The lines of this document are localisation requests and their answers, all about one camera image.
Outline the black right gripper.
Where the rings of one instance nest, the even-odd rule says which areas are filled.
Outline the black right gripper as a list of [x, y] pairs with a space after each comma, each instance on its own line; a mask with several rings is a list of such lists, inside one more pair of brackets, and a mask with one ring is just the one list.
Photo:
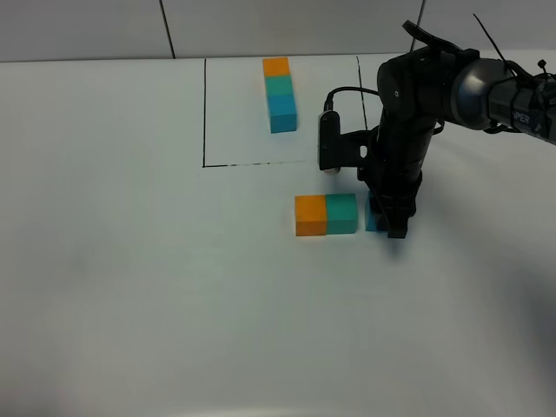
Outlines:
[[371, 191], [375, 229], [404, 239], [422, 182], [422, 165], [435, 134], [433, 125], [381, 125], [373, 130], [370, 152], [357, 178]]

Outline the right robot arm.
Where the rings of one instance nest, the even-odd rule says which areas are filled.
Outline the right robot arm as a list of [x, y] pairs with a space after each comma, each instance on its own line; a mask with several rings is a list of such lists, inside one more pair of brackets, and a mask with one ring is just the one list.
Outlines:
[[379, 67], [381, 120], [359, 172], [372, 195], [376, 230], [394, 239], [407, 235], [429, 143], [446, 124], [555, 142], [553, 75], [533, 76], [514, 61], [484, 58], [411, 21], [403, 28], [424, 45]]

